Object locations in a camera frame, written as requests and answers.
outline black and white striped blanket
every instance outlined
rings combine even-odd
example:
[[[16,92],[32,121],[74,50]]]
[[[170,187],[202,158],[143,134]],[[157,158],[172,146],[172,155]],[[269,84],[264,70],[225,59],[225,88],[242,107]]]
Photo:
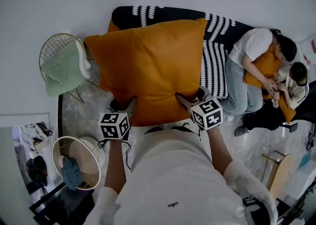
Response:
[[[113,23],[120,29],[145,27],[159,22],[179,19],[196,20],[205,18],[208,24],[203,41],[203,56],[200,84],[207,87],[212,96],[228,96],[225,62],[228,53],[241,36],[252,27],[196,10],[160,6],[123,6],[112,13]]]

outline green towel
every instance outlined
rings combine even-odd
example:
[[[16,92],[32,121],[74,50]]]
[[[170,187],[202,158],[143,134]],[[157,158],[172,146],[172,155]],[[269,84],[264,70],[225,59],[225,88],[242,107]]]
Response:
[[[85,81],[79,67],[76,42],[50,57],[40,68],[45,76],[46,91],[50,97],[73,90]]]

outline wooden stool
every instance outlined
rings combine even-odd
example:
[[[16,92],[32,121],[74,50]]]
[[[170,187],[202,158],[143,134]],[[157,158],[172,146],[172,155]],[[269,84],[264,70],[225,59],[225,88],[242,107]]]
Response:
[[[267,189],[272,194],[273,198],[276,199],[283,191],[288,174],[292,169],[293,161],[291,154],[284,155],[277,150],[275,150],[274,152],[283,157],[281,161],[277,161],[267,155],[262,156],[273,162],[273,167],[267,184]]]

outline white sneaker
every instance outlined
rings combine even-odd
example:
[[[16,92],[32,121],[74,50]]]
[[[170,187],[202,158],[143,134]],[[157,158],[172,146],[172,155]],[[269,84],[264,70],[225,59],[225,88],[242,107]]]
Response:
[[[231,121],[234,120],[234,117],[233,117],[232,115],[226,114],[226,120],[227,120],[228,122],[231,122]]]

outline dark sneaker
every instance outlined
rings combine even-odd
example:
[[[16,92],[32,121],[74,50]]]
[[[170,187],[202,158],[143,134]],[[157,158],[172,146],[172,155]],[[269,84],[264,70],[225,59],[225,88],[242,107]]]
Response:
[[[237,127],[234,131],[235,136],[242,136],[249,133],[249,130],[246,127]]]

